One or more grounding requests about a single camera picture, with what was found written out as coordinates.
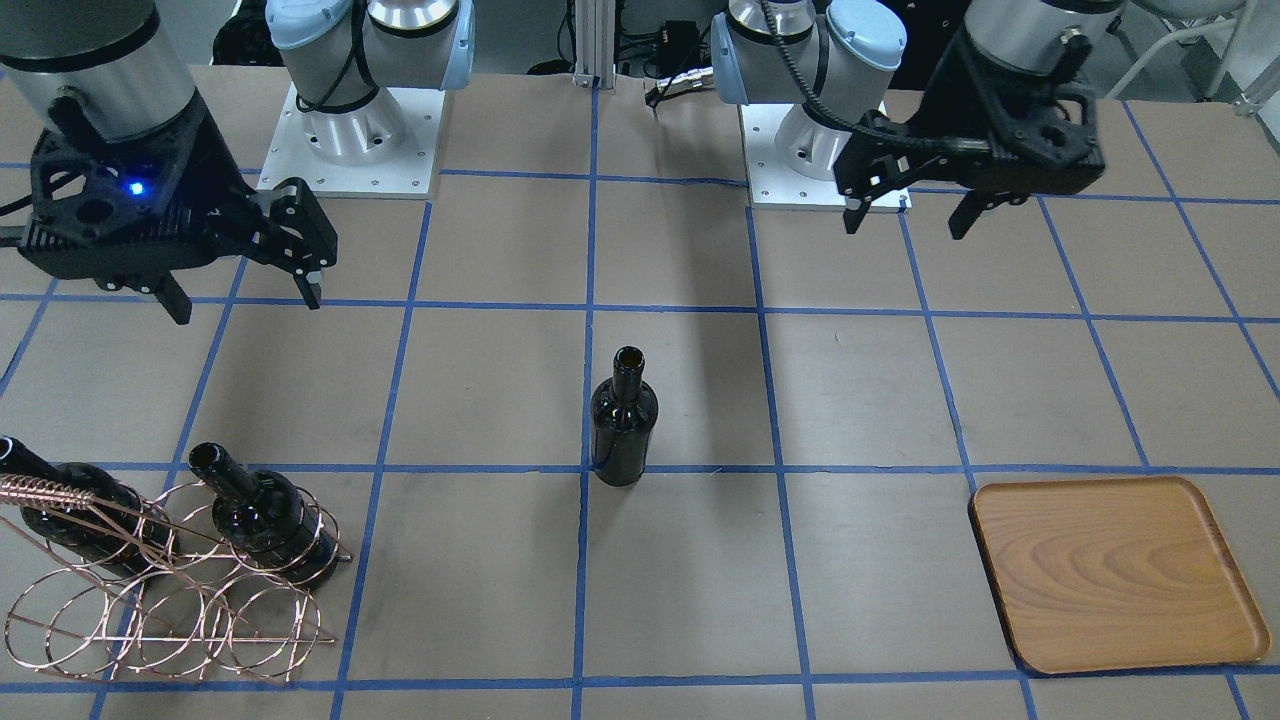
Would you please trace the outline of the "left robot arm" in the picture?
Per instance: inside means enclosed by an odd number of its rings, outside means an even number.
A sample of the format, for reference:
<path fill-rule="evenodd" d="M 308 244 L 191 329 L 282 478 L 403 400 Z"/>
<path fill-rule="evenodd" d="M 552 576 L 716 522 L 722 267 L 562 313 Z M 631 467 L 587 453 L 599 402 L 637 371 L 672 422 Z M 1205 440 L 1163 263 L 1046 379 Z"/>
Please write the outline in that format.
<path fill-rule="evenodd" d="M 1082 68 L 1121 9 L 969 3 L 904 122 L 879 105 L 913 33 L 879 1 L 731 1 L 710 22 L 710 60 L 722 101 L 790 106 L 780 150 L 795 170 L 833 183 L 846 232 L 877 199 L 940 181 L 966 191 L 948 218 L 960 240 L 987 211 L 1079 193 L 1105 173 Z"/>

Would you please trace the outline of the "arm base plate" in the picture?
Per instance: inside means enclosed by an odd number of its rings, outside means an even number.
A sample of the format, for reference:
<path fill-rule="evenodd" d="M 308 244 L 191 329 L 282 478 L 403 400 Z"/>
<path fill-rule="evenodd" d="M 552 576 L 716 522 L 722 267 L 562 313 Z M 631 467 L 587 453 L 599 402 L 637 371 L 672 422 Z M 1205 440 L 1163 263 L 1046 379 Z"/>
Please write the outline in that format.
<path fill-rule="evenodd" d="M 302 113 L 289 88 L 257 188 L 301 178 L 319 197 L 429 200 L 448 97 L 383 88 L 351 113 Z"/>
<path fill-rule="evenodd" d="M 833 164 L 850 133 L 820 124 L 800 105 L 739 108 L 751 206 L 758 210 L 842 211 L 846 197 Z"/>

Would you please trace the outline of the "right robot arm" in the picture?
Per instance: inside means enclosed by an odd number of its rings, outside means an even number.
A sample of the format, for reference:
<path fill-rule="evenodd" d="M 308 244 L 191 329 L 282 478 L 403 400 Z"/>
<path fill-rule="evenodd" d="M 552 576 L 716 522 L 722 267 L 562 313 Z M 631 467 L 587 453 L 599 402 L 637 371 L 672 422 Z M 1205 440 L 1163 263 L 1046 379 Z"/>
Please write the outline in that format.
<path fill-rule="evenodd" d="M 186 324 L 174 272 L 241 256 L 319 307 L 338 234 L 323 193 L 426 193 L 438 100 L 467 86 L 471 1 L 269 1 L 291 74 L 257 188 L 241 174 L 151 1 L 5 1 L 3 69 L 44 123 L 29 208 L 3 245 L 60 281 L 154 296 Z"/>

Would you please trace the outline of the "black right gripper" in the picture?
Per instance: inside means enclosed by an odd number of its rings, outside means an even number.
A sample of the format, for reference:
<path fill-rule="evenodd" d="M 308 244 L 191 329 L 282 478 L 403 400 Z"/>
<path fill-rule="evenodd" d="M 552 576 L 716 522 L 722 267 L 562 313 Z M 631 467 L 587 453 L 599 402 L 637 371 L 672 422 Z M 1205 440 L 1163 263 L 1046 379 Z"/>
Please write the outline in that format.
<path fill-rule="evenodd" d="M 301 178 L 251 188 L 202 97 L 118 141 L 76 96 L 55 97 L 47 117 L 54 127 L 31 159 L 32 213 L 17 234 L 23 259 L 59 279 L 152 293 L 178 325 L 189 324 L 192 302 L 173 272 L 225 256 L 284 270 L 305 306 L 320 309 L 337 231 Z"/>

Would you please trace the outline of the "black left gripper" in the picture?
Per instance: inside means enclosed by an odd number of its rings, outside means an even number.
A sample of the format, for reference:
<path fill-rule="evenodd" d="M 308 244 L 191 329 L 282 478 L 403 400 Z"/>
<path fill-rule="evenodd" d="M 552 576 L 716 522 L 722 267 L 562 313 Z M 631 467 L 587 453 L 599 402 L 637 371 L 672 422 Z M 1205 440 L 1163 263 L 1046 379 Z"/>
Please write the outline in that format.
<path fill-rule="evenodd" d="M 968 31 L 948 44 L 915 114 L 895 123 L 869 111 L 835 160 L 844 228 L 860 229 L 874 201 L 919 181 L 968 187 L 948 217 L 963 240 L 1011 193 L 1078 193 L 1106 170 L 1096 95 L 1076 82 L 1093 44 L 1050 44 L 1050 69 L 1016 69 L 984 53 Z"/>

